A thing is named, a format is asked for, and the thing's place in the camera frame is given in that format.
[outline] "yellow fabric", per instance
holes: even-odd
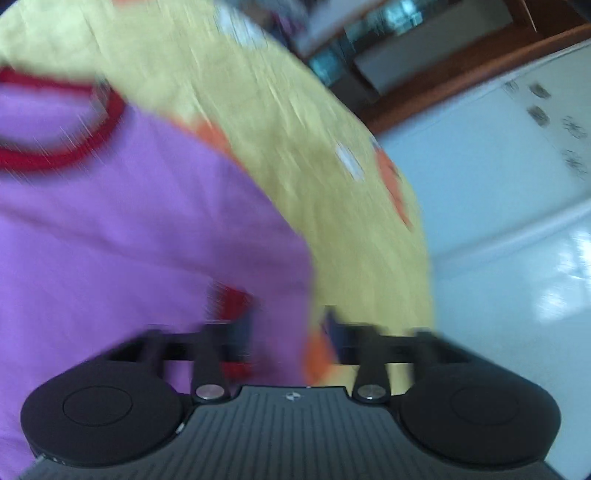
[[[20,0],[0,17],[0,63],[107,78],[141,107],[221,127],[236,158],[307,240],[314,311],[391,334],[431,325],[428,258],[411,187],[393,208],[368,130],[297,59],[209,0]],[[355,179],[339,159],[348,149]]]

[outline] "purple shirt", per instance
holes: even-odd
[[[43,143],[88,105],[0,86],[0,134]],[[304,383],[305,242],[233,162],[135,107],[81,167],[0,173],[0,275],[1,480],[32,461],[19,415],[35,387],[149,326],[194,330],[214,281],[258,303],[253,381]]]

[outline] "metal screw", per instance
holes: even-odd
[[[204,400],[217,400],[222,398],[225,393],[226,390],[222,386],[215,384],[201,385],[195,390],[195,395]]]
[[[385,389],[379,385],[364,385],[357,390],[357,395],[365,400],[379,400],[385,394]]]

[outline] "wooden frame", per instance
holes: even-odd
[[[372,133],[385,132],[476,85],[590,38],[591,24],[549,38],[539,29],[512,24],[414,76],[359,117]]]

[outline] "red fabric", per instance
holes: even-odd
[[[84,92],[90,94],[93,90],[92,85],[80,85],[67,82],[58,82],[50,79],[32,77],[26,74],[15,72],[12,69],[4,68],[0,70],[0,82],[11,83],[30,87],[33,89],[58,89],[71,92]],[[73,150],[68,150],[67,145],[60,147],[47,154],[22,153],[12,151],[7,148],[0,148],[0,168],[14,172],[35,172],[55,170],[70,166],[82,161],[92,151],[100,148],[109,140],[115,131],[121,116],[125,112],[125,101],[114,90],[110,91],[109,99],[106,105],[106,118],[98,125],[88,136],[86,141],[81,143]]]
[[[232,320],[238,320],[246,313],[251,298],[248,293],[224,287],[218,301],[221,306],[219,312],[217,312],[216,320],[231,322]]]

